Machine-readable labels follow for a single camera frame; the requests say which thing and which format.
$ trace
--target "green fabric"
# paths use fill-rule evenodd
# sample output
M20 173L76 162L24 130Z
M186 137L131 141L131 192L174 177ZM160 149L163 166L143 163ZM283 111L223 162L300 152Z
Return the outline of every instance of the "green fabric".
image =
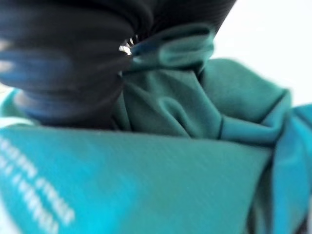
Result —
M0 195L16 225L47 230L27 209L27 191L12 183L21 173L60 234L293 234L311 190L312 106L292 110L287 90L236 62L210 59L213 37L209 26L191 24L133 48L115 132L18 119L2 128ZM16 92L2 103L2 120L22 117ZM35 175L19 166L16 150ZM42 177L75 218L54 213L36 186Z

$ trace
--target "white background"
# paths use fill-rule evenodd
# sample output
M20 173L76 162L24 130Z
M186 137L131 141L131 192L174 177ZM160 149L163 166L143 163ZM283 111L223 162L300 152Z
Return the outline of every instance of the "white background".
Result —
M295 105L312 102L312 0L237 0L215 46L290 88Z

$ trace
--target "white wall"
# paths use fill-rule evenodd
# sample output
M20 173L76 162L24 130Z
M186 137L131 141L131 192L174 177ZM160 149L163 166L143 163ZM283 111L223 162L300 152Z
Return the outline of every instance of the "white wall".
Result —
M229 57L312 102L312 0L237 0L215 39Z

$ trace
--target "teal garment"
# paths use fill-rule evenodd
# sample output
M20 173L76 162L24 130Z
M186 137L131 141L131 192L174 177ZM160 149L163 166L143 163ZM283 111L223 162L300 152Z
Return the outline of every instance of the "teal garment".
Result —
M293 234L312 105L227 59L205 24L133 48L116 131L48 128L2 103L0 198L22 233Z

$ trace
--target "teal scarf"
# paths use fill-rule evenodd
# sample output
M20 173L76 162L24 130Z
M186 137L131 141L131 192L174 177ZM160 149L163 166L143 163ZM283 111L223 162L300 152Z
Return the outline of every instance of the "teal scarf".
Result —
M227 59L205 24L133 48L116 131L0 114L4 233L293 234L307 216L312 106Z

